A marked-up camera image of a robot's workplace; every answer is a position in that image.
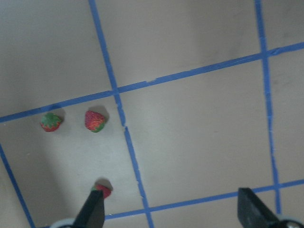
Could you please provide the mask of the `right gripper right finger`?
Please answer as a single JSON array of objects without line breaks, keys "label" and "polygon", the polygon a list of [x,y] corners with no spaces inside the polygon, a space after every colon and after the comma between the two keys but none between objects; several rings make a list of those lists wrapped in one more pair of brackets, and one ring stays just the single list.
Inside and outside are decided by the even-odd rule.
[{"label": "right gripper right finger", "polygon": [[237,217],[243,228],[276,228],[278,217],[250,189],[239,188]]}]

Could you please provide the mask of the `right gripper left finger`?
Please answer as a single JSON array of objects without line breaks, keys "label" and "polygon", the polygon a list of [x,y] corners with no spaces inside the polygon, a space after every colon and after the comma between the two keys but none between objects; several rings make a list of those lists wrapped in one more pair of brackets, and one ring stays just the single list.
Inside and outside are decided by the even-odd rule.
[{"label": "right gripper left finger", "polygon": [[73,228],[102,228],[105,222],[104,196],[101,190],[90,192],[72,224]]}]

